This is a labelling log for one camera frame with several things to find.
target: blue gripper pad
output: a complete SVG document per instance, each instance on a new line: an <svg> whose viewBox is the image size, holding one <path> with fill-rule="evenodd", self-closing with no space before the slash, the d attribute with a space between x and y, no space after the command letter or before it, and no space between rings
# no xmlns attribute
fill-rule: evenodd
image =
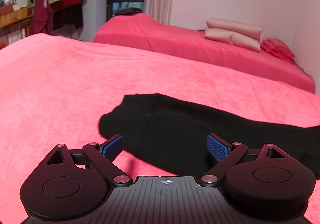
<svg viewBox="0 0 320 224"><path fill-rule="evenodd" d="M113 162L118 155L122 152L124 148L124 141L122 136L118 136L116 139L111 141L105 146L101 147L101 154L108 159L110 162Z"/></svg>
<svg viewBox="0 0 320 224"><path fill-rule="evenodd" d="M207 149L218 162L221 162L229 154L228 147L211 135L207 136Z"/></svg>

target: ribbed gray plate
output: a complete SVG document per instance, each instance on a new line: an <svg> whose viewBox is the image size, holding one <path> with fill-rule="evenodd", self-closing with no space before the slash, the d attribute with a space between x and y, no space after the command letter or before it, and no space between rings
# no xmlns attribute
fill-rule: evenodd
<svg viewBox="0 0 320 224"><path fill-rule="evenodd" d="M24 224L57 223L29 218ZM217 188L204 188L193 177L140 177L115 188L103 206L69 224L307 224L303 217L283 222L251 219L234 210Z"/></svg>

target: bed covered with red sheet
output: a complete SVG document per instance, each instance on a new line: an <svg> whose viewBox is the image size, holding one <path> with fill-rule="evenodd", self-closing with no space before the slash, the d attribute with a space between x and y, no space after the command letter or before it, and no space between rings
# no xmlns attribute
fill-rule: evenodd
<svg viewBox="0 0 320 224"><path fill-rule="evenodd" d="M256 121L320 125L320 97L207 63L44 34L0 51L0 221L26 213L20 186L59 143L69 149L105 141L98 123L124 95L160 93ZM170 176L123 151L114 162L130 174ZM320 182L306 217L320 223Z"/></svg>
<svg viewBox="0 0 320 224"><path fill-rule="evenodd" d="M204 39L204 33L163 25L146 14L116 16L96 33L94 42L133 47L249 73L315 93L312 77L279 58Z"/></svg>

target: triangular cutout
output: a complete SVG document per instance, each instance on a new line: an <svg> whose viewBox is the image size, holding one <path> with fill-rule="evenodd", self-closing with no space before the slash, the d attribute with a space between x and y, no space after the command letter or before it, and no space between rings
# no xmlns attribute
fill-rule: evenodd
<svg viewBox="0 0 320 224"><path fill-rule="evenodd" d="M47 164L57 164L57 163L64 163L63 153L62 150L57 150L54 155L50 158Z"/></svg>
<svg viewBox="0 0 320 224"><path fill-rule="evenodd" d="M281 155L277 150L274 148L269 148L267 156L268 158L284 158L283 155Z"/></svg>

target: stacked pillow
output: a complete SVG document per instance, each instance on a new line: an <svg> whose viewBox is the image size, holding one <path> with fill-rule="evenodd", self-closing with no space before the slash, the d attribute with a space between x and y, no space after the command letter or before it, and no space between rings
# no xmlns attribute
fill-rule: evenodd
<svg viewBox="0 0 320 224"><path fill-rule="evenodd" d="M260 27L225 19L207 19L205 38L260 52Z"/></svg>

